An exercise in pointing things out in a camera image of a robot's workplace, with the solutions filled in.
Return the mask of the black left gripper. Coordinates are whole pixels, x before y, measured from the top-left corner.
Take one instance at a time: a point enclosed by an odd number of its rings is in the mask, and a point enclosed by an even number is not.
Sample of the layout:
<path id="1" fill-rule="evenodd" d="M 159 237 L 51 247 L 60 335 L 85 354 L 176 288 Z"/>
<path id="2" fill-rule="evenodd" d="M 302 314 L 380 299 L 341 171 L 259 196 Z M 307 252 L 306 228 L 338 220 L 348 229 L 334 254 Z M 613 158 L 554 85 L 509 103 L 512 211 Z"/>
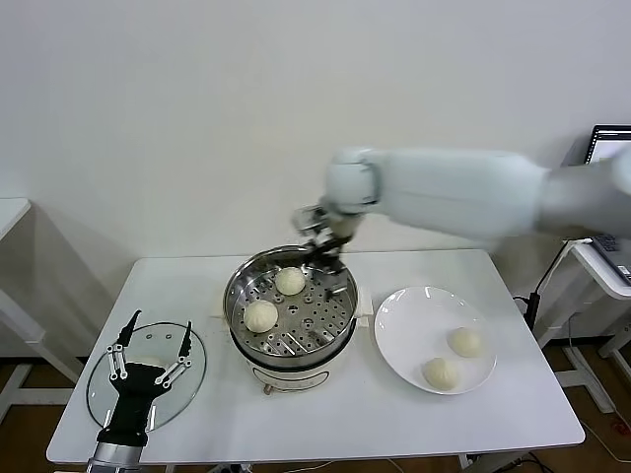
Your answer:
<path id="1" fill-rule="evenodd" d="M 106 347 L 109 378 L 118 394 L 109 423 L 99 432 L 97 442 L 111 444 L 146 444 L 147 423 L 154 400 L 166 393 L 174 382 L 191 367 L 191 322 L 188 321 L 177 352 L 176 361 L 166 369 L 151 365 L 126 363 L 129 346 L 141 310 L 137 309 Z"/>

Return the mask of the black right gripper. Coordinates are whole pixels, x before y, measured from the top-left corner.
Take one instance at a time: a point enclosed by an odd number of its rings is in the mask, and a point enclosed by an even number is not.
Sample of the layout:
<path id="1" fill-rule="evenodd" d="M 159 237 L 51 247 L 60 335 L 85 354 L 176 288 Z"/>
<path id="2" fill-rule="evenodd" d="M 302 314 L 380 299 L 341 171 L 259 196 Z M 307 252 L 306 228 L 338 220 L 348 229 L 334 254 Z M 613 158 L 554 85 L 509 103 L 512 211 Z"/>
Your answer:
<path id="1" fill-rule="evenodd" d="M 310 248 L 298 248 L 296 263 L 301 268 L 323 269 L 324 293 L 327 299 L 344 293 L 348 285 L 348 271 L 340 261 L 346 240 L 331 232 L 322 232 L 310 239 Z"/>

